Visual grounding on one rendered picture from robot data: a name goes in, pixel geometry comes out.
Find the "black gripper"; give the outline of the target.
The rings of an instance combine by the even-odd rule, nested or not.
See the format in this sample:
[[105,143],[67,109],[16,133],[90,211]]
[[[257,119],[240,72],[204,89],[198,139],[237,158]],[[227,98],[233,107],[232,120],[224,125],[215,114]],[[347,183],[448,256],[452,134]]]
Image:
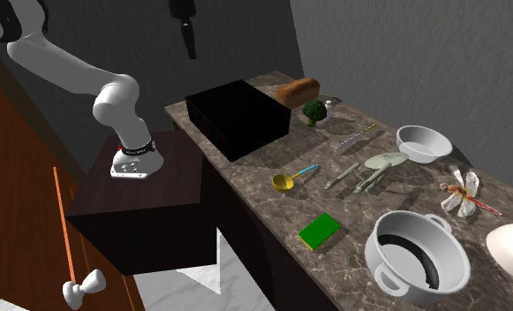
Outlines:
[[174,19],[181,20],[181,32],[184,39],[188,56],[191,60],[195,60],[196,47],[194,40],[194,31],[192,22],[189,18],[196,15],[196,7],[194,0],[168,0],[170,14]]

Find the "black box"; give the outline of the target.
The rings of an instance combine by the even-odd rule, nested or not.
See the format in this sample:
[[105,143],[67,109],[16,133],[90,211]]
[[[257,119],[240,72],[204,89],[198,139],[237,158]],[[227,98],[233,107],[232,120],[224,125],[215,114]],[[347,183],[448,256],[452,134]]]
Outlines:
[[192,123],[231,162],[289,133],[291,110],[244,80],[188,95]]

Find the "brown bread loaf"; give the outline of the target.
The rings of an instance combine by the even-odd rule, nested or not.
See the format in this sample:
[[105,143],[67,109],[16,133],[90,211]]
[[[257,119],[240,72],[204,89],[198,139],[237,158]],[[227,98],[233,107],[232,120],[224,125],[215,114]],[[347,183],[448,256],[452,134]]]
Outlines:
[[307,102],[315,100],[320,93],[320,83],[314,78],[294,80],[275,92],[275,99],[283,106],[293,110]]

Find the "green broccoli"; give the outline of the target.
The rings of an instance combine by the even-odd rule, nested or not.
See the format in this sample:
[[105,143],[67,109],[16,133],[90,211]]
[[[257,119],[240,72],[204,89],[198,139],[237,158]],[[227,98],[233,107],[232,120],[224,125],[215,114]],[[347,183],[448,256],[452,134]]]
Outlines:
[[318,100],[307,102],[302,109],[303,114],[308,118],[307,125],[314,127],[318,121],[327,117],[327,108],[325,104]]

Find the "dark robot stand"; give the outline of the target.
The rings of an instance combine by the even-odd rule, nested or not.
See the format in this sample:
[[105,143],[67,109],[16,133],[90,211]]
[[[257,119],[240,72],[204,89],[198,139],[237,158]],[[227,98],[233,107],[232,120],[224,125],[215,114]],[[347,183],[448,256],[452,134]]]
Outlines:
[[212,190],[205,159],[183,131],[153,135],[164,163],[144,179],[112,178],[118,138],[102,146],[67,220],[124,275],[217,261]]

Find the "green and yellow sponge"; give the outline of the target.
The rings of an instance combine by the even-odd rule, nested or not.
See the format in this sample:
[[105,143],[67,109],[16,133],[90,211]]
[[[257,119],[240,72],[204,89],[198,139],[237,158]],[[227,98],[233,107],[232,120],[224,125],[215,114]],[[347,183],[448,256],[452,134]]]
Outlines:
[[332,216],[323,213],[302,229],[298,237],[313,252],[340,228],[341,225]]

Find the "grey-green spaceship model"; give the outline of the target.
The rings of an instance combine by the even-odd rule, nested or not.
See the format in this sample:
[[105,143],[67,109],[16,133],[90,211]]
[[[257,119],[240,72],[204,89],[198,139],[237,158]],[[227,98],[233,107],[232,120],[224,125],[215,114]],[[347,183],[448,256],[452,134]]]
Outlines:
[[360,167],[360,163],[354,163],[350,168],[338,175],[336,178],[332,178],[330,181],[328,181],[324,186],[324,190],[330,190],[342,179],[350,174],[354,174],[360,179],[360,182],[356,185],[356,188],[353,192],[369,192],[384,179],[385,172],[388,169],[405,163],[408,159],[409,156],[402,152],[391,152],[375,155],[365,161],[365,167],[373,170],[373,174],[371,176],[364,178],[358,175],[356,170]]

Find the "white bowl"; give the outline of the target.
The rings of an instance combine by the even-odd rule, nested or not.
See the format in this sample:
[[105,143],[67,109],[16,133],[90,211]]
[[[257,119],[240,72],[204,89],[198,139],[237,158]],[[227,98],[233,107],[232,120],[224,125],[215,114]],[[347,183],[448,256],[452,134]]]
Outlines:
[[396,131],[398,150],[415,163],[432,163],[448,156],[452,144],[441,133],[421,126],[404,125]]

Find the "red dragonfly figure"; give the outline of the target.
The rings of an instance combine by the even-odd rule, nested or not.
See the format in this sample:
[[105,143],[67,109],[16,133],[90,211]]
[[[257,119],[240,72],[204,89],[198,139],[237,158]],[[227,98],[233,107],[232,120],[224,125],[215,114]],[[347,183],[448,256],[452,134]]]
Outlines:
[[479,177],[474,171],[467,171],[465,177],[455,164],[449,166],[450,173],[455,177],[457,184],[449,185],[441,183],[440,189],[449,193],[449,197],[441,202],[441,207],[445,211],[451,211],[459,207],[457,215],[467,217],[474,213],[476,207],[480,207],[488,212],[502,216],[502,213],[475,198],[479,190]]

